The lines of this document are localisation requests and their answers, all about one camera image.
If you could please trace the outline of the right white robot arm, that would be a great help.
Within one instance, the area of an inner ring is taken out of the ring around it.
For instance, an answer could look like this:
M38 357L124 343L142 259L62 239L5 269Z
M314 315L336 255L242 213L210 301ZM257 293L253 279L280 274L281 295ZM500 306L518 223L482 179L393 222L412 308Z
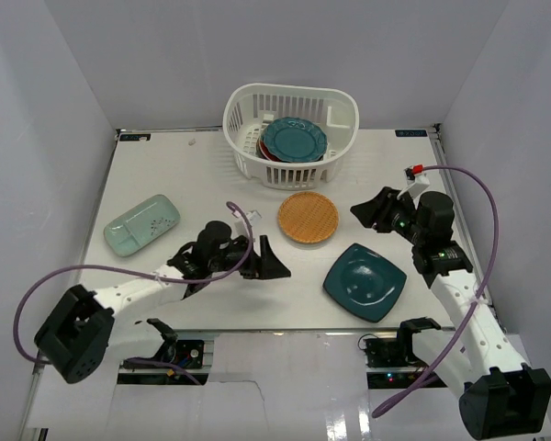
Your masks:
M395 232L412 246L412 261L455 327L446 334L434 320L402 322L396 353L405 365L423 361L458 401L467 432L476 440L541 431L551 397L551 378L532 368L500 328L463 249L453 240L454 203L427 191L418 200L383 187L351 207L360 223Z

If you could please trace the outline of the teal scalloped round plate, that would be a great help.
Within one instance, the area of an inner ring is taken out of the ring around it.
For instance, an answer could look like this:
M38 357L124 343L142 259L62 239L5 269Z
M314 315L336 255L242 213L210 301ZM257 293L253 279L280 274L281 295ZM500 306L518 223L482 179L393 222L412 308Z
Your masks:
M269 152L285 163L317 162L328 147L327 135L319 126L295 117L274 120L264 129L262 136Z

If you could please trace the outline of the red teal floral plate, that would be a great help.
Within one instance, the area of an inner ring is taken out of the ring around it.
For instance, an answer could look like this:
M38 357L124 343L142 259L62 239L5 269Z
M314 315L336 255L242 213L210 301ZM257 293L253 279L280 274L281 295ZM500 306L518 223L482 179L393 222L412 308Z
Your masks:
M277 158L276 156L274 156L273 154L271 154L262 141L259 141L259 149L260 149L260 152L261 152L262 156L266 160L269 160L269 161L272 161L272 162L280 162L280 159Z

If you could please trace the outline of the red rimmed cream plate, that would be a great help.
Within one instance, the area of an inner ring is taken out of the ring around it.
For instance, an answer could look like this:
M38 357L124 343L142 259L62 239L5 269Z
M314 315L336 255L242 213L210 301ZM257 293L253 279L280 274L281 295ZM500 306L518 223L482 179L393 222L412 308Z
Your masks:
M257 143L256 143L256 152L257 155L265 160L271 161L271 162L278 162L279 159L273 156L268 149L265 147L265 144L263 143L263 136L260 135Z

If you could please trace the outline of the dark teal square plate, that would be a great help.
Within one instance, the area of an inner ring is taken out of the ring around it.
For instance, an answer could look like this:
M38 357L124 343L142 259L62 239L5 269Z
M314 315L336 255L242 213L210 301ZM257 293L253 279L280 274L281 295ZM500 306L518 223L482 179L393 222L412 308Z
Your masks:
M353 243L336 259L322 287L349 313L377 323L393 309L406 281L407 275L384 256Z

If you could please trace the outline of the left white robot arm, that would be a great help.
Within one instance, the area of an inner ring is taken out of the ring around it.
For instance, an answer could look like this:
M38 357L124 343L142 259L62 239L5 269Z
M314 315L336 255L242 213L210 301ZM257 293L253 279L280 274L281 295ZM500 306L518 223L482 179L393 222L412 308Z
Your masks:
M259 280L291 275L267 236L258 240L249 232L233 236L227 223L212 220L195 241L183 245L150 275L111 288L88 290L75 285L67 289L40 326L34 342L68 384L92 375L107 352L167 366L174 360L176 335L167 324L150 317L150 312L185 300L233 272L244 279ZM159 333L147 340L144 350L127 334L138 319Z

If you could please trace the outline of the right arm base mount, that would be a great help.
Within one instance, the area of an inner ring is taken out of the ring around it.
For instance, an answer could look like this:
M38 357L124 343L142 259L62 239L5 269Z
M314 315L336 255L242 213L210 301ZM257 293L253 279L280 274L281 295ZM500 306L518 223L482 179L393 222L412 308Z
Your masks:
M412 350L412 337L422 331L439 331L441 326L430 318L402 322L390 335L364 334L357 341L366 361L366 380L370 390L403 390L428 368Z

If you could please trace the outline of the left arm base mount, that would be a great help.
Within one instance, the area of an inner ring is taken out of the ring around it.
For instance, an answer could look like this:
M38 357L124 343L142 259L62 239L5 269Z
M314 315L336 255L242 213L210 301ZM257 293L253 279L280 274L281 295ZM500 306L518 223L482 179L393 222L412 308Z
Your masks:
M205 368L207 342L183 339L178 332L157 318L147 323L156 330L162 343L153 356L124 360L118 373L119 385L204 386L208 381Z

